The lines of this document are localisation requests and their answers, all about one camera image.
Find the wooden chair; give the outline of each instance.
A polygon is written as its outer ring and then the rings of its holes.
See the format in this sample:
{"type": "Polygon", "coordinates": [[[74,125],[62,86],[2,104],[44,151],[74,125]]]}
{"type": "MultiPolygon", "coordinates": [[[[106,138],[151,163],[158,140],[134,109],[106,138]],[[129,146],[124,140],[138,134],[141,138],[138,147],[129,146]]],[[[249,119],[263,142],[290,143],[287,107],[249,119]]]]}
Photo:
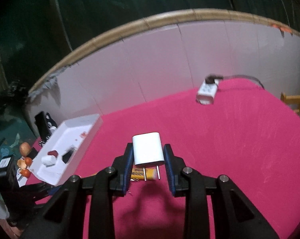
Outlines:
{"type": "Polygon", "coordinates": [[[300,114],[300,95],[286,96],[285,93],[281,93],[281,101],[288,105],[298,104],[298,107],[294,110],[294,112],[300,114]]]}

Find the white power strip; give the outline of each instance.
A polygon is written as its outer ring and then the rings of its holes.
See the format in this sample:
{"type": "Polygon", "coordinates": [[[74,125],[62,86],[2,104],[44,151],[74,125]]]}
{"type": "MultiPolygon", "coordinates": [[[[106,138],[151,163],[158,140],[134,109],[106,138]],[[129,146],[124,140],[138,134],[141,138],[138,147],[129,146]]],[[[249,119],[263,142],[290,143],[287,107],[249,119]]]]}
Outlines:
{"type": "Polygon", "coordinates": [[[218,83],[219,80],[215,80],[214,84],[206,84],[204,81],[197,91],[197,102],[203,105],[213,104],[218,83]]]}

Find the onion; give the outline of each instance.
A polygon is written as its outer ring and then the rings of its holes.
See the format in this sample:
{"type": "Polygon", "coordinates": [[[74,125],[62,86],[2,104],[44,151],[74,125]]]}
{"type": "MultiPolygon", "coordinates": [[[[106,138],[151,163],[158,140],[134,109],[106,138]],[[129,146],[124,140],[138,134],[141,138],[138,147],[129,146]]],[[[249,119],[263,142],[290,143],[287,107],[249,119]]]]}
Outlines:
{"type": "Polygon", "coordinates": [[[23,157],[26,157],[31,151],[31,146],[27,142],[23,142],[19,147],[19,152],[23,157]]]}
{"type": "Polygon", "coordinates": [[[23,160],[23,159],[19,159],[19,160],[17,161],[17,165],[18,165],[18,167],[19,167],[20,169],[26,169],[26,168],[27,168],[27,165],[26,165],[26,163],[25,163],[25,160],[23,160]]]}

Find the black plug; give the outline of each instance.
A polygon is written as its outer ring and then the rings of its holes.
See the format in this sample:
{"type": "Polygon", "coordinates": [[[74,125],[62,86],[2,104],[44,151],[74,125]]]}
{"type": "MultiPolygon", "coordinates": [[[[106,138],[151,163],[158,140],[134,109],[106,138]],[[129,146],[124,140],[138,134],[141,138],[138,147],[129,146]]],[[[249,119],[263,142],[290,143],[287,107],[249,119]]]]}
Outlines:
{"type": "Polygon", "coordinates": [[[205,77],[205,83],[206,84],[214,84],[215,79],[223,80],[224,77],[222,75],[209,74],[207,77],[205,77]]]}

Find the wooden rim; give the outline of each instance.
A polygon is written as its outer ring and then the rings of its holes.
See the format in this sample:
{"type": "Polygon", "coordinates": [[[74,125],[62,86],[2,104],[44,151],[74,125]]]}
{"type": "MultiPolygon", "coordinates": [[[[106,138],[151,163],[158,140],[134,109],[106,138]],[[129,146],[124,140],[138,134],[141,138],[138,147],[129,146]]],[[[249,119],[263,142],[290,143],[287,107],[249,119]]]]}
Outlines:
{"type": "Polygon", "coordinates": [[[72,65],[78,62],[79,60],[85,58],[86,56],[92,54],[93,52],[96,52],[97,50],[126,37],[154,28],[159,28],[177,23],[212,20],[250,22],[254,24],[272,26],[275,28],[279,28],[281,31],[286,31],[300,37],[300,32],[290,28],[288,25],[250,13],[221,9],[188,9],[156,14],[108,30],[82,44],[80,47],[69,53],[61,61],[55,64],[52,68],[50,68],[32,86],[32,88],[29,90],[29,93],[41,87],[41,85],[48,79],[48,77],[60,68],[72,65]]]}

